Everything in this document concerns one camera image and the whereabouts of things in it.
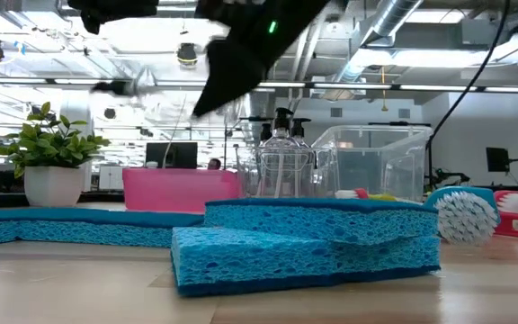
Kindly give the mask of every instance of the black monitor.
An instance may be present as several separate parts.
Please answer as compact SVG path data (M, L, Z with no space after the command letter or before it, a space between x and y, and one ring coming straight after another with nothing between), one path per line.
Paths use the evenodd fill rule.
M163 159L169 143L148 143L145 152L145 161L157 162L157 167L163 167ZM171 143L167 152L165 167L197 168L197 143Z
M509 172L509 151L505 148L487 148L487 169L489 172Z

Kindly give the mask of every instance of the blue cellulose sponge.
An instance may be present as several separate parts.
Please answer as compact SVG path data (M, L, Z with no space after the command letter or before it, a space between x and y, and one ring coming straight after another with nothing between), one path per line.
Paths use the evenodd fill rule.
M17 239L132 247L171 246L172 228L202 215L80 208L0 210L0 243Z
M440 269L439 239L374 246L238 229L176 228L171 255L184 296L252 293L424 275Z
M356 245L437 234L437 211L408 202L254 198L207 202L206 206L206 227L258 230Z

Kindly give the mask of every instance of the clear plastic container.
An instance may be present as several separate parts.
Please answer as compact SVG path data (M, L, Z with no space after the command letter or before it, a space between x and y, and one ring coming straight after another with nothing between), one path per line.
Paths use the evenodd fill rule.
M245 197L331 196L332 161L330 148L237 148L237 173Z
M419 126L336 126L313 146L334 150L330 176L335 190L364 188L369 194L420 202L431 133Z

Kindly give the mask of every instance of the wooden table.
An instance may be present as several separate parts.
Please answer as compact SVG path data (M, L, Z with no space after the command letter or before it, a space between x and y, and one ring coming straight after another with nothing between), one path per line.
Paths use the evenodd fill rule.
M0 245L5 324L518 324L518 238L443 245L439 274L332 288L182 299L168 251Z

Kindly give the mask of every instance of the pink bin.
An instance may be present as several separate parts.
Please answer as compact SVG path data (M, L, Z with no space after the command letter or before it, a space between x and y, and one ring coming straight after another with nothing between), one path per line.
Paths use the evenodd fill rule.
M239 197L237 175L221 170L123 169L131 211L205 213L205 203Z

